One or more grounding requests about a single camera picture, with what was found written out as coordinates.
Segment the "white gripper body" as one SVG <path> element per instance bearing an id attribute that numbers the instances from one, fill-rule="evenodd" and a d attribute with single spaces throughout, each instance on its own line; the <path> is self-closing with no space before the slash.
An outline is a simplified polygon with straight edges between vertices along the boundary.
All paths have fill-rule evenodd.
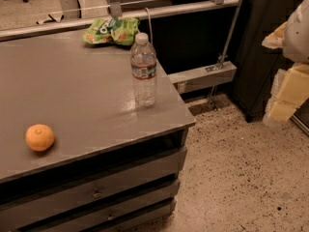
<path id="1" fill-rule="evenodd" d="M 296 63 L 309 63 L 309 0 L 303 0 L 287 21 L 283 55 Z"/>

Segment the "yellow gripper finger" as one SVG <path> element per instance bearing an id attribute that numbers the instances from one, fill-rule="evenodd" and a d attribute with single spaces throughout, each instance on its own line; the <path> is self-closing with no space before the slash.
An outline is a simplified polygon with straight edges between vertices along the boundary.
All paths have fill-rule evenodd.
<path id="1" fill-rule="evenodd" d="M 286 22 L 282 23 L 272 33 L 266 36 L 262 41 L 262 46 L 270 49 L 282 48 L 286 25 Z"/>
<path id="2" fill-rule="evenodd" d="M 274 128 L 286 123 L 309 99 L 309 65 L 294 63 L 275 75 L 263 123 Z"/>

